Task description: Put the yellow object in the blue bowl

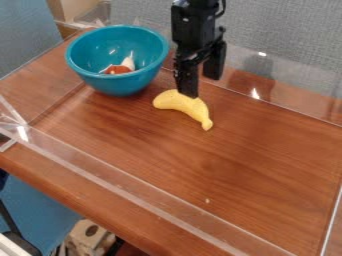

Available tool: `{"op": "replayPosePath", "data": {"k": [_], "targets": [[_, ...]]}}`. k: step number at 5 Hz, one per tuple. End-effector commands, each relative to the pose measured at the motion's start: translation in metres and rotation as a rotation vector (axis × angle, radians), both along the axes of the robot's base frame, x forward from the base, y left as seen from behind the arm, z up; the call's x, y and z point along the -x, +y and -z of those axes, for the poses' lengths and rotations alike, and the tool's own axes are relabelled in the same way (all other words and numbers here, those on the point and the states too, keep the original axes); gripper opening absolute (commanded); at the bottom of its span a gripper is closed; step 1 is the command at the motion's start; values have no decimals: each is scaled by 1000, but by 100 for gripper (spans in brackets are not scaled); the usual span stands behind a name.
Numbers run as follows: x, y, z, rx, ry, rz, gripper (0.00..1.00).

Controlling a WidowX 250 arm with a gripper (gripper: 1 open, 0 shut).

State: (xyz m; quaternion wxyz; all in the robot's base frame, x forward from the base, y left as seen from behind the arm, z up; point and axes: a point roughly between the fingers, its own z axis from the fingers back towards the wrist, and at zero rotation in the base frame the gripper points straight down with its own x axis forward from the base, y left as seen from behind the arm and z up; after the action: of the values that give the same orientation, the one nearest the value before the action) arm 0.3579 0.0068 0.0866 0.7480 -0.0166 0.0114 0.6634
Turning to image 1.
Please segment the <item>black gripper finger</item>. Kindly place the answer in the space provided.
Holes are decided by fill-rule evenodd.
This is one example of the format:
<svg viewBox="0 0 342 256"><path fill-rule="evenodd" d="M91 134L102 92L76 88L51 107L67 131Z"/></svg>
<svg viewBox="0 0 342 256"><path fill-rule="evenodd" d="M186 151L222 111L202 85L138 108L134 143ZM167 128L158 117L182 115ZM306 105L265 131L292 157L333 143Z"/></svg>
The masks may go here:
<svg viewBox="0 0 342 256"><path fill-rule="evenodd" d="M190 60L175 58L174 78L178 92L190 98L197 98L198 93L198 64Z"/></svg>
<svg viewBox="0 0 342 256"><path fill-rule="evenodd" d="M210 58L203 64L203 75L213 80L219 80L222 77L226 61L226 48L226 42L218 42L213 48Z"/></svg>

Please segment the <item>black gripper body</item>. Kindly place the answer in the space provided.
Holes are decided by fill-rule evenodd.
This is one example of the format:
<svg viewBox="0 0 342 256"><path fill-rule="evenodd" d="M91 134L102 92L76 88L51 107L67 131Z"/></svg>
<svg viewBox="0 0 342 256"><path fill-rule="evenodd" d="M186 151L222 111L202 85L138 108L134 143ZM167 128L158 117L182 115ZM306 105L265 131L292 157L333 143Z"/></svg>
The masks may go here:
<svg viewBox="0 0 342 256"><path fill-rule="evenodd" d="M226 28L217 25L225 15L226 0L175 0L171 5L171 38L175 58L197 64L210 58L215 44L225 41Z"/></svg>

